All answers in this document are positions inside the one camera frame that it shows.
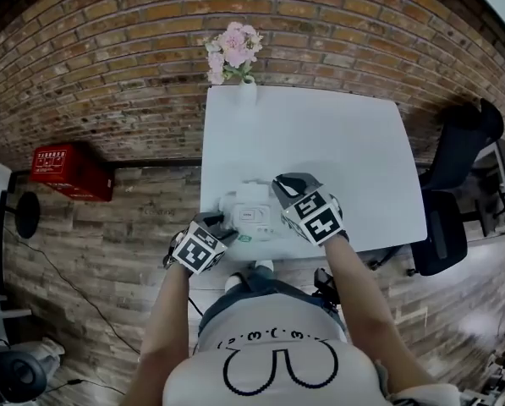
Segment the person's left hand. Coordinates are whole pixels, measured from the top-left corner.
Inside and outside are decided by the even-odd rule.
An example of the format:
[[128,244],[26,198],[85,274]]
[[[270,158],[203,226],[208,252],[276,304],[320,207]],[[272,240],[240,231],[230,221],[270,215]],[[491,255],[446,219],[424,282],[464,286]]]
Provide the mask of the person's left hand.
[[177,232],[171,239],[171,242],[168,246],[167,253],[162,259],[162,265],[167,270],[172,264],[176,263],[176,260],[173,257],[173,252],[178,246],[180,240],[182,239],[183,232]]

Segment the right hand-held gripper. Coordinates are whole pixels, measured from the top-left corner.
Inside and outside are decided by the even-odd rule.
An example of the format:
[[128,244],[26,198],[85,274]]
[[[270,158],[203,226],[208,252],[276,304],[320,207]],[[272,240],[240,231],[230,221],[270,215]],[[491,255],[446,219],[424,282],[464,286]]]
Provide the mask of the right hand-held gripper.
[[272,180],[281,219],[314,246],[335,235],[348,239],[338,199],[309,173],[282,173]]

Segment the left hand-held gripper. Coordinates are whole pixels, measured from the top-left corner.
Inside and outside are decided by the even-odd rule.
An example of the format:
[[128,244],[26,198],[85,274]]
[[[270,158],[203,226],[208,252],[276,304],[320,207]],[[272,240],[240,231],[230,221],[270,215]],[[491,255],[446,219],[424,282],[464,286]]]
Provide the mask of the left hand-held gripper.
[[195,275],[214,267],[239,236],[239,230],[224,220],[221,211],[195,215],[173,252],[176,263]]

